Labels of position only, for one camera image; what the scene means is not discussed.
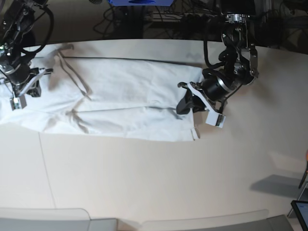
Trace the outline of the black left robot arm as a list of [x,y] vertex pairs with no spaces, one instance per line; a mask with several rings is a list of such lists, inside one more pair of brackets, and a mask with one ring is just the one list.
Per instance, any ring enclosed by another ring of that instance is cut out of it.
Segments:
[[[218,113],[222,113],[227,100],[241,86],[251,84],[258,77],[257,50],[250,43],[252,20],[256,16],[253,0],[220,0],[219,14],[205,25],[204,56],[206,68],[202,70],[203,80],[192,86],[209,101],[212,108],[220,103]],[[218,26],[225,50],[219,62],[212,64],[208,54],[208,36],[211,29]]]

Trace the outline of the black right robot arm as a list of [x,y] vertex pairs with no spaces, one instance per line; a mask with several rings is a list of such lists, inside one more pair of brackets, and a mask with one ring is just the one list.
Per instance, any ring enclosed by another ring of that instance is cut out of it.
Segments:
[[[0,73],[12,86],[14,97],[28,94],[41,96],[39,79],[52,69],[31,68],[31,61],[49,41],[54,28],[54,15],[46,0],[2,0],[0,2]],[[50,25],[43,44],[34,51],[24,49],[24,36],[30,33],[38,7],[49,16]]]

